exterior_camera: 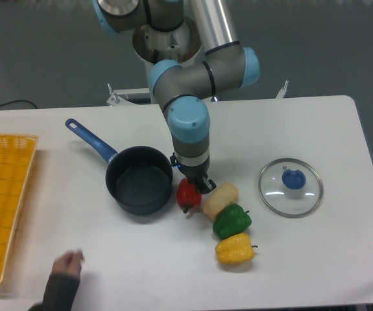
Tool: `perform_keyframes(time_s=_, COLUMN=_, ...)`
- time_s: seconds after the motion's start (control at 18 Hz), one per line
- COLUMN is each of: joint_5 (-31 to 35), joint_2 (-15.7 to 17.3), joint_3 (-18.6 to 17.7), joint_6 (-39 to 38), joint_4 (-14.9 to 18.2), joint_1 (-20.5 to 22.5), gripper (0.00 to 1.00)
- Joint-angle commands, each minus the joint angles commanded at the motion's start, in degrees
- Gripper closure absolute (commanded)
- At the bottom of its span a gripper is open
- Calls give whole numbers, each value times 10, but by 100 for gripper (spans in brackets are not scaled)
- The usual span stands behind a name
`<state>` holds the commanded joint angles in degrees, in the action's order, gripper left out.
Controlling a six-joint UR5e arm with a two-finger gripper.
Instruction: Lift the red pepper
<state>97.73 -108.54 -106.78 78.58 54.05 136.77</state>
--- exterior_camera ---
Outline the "person hand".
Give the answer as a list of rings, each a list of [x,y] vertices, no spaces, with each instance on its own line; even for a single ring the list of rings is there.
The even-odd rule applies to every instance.
[[[55,259],[51,273],[64,274],[79,279],[83,262],[84,255],[81,249],[67,251]]]

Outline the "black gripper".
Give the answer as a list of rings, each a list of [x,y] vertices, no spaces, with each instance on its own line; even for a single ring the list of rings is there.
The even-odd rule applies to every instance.
[[[187,165],[179,161],[180,157],[173,153],[169,160],[172,167],[176,167],[185,177],[191,179],[196,191],[205,194],[210,193],[216,188],[216,184],[212,179],[208,179],[207,171],[210,166],[210,158],[208,157],[199,165]]]

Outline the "grey sleeved forearm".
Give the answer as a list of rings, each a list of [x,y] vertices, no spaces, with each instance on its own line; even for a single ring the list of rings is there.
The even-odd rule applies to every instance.
[[[79,288],[80,280],[64,273],[51,273],[43,294],[42,302],[29,308],[31,310],[71,310]]]

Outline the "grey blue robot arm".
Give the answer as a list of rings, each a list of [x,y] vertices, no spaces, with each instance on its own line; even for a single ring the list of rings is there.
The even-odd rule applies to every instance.
[[[104,30],[133,30],[133,48],[148,67],[151,98],[171,132],[171,164],[197,189],[208,177],[210,116],[204,103],[224,91],[253,84],[260,75],[253,49],[241,45],[226,1],[94,1]]]

